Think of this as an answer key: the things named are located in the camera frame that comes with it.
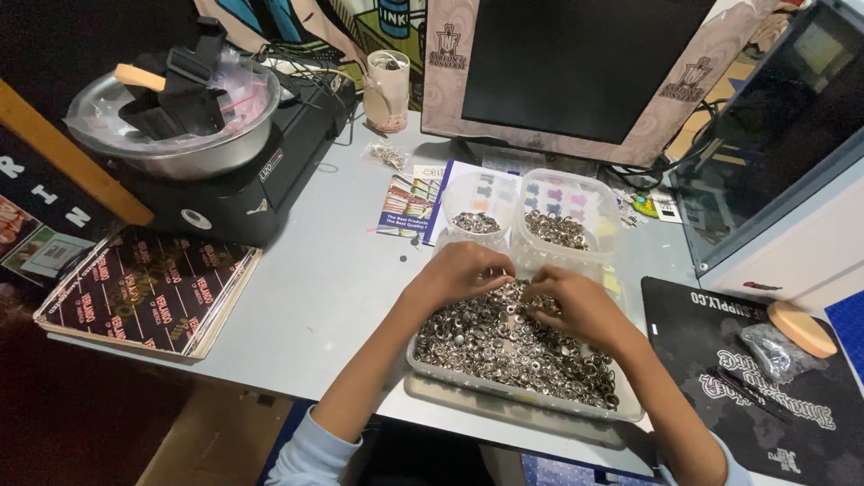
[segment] computer monitor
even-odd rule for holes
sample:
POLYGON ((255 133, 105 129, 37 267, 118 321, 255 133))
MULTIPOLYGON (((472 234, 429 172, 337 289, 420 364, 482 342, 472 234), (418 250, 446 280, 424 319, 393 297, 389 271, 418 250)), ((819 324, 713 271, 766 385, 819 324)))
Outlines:
POLYGON ((428 0, 421 131, 650 166, 776 0, 428 0))

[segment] round wooden block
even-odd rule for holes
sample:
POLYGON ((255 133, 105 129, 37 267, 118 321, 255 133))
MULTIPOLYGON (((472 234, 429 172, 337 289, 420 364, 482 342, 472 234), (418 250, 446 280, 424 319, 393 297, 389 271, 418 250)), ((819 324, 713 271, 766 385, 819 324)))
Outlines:
POLYGON ((768 306, 768 316, 777 329, 811 355, 827 358, 837 352, 825 329, 798 307, 777 301, 768 306))

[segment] light blue sleeve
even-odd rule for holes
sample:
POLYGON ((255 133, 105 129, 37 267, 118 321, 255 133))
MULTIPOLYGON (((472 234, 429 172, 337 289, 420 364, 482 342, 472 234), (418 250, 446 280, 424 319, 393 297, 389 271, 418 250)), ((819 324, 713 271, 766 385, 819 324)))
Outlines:
POLYGON ((294 436, 279 451, 265 486, 338 486, 336 479, 363 444, 348 444, 316 424, 306 411, 294 436))
MULTIPOLYGON (((750 472, 741 467, 740 464, 735 462, 735 458, 732 457, 732 452, 729 451, 729 448, 723 444, 723 441, 720 440, 719 437, 714 435, 711 432, 711 435, 717 439, 717 443, 720 444, 721 449, 723 449, 723 455, 726 456, 726 482, 723 486, 753 486, 753 480, 750 478, 750 472)), ((657 469, 660 470, 660 476, 669 483, 670 486, 678 486, 678 483, 675 482, 675 479, 672 478, 672 473, 669 472, 669 468, 666 467, 666 463, 663 460, 663 457, 658 453, 658 464, 660 464, 657 469)))

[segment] black mouse pad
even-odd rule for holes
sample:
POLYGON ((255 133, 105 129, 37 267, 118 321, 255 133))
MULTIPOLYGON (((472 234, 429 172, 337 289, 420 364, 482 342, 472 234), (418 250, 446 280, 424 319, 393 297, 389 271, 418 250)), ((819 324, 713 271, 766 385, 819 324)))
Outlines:
MULTIPOLYGON (((864 398, 842 353, 828 358, 824 371, 778 385, 738 337, 747 326, 769 322, 765 305, 650 277, 642 279, 642 298, 654 351, 739 464, 812 486, 864 484, 864 398), (708 376, 706 369, 717 365, 777 397, 794 414, 792 424, 708 376)), ((839 348, 834 330, 817 321, 839 348)))

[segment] monitor frame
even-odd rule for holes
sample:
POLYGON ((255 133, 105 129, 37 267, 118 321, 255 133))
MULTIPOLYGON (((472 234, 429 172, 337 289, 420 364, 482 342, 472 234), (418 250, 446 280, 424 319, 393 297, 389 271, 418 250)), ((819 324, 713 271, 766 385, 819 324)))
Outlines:
POLYGON ((714 87, 776 0, 717 0, 621 144, 461 118, 479 0, 428 0, 421 132, 491 137, 512 148, 651 166, 714 87))

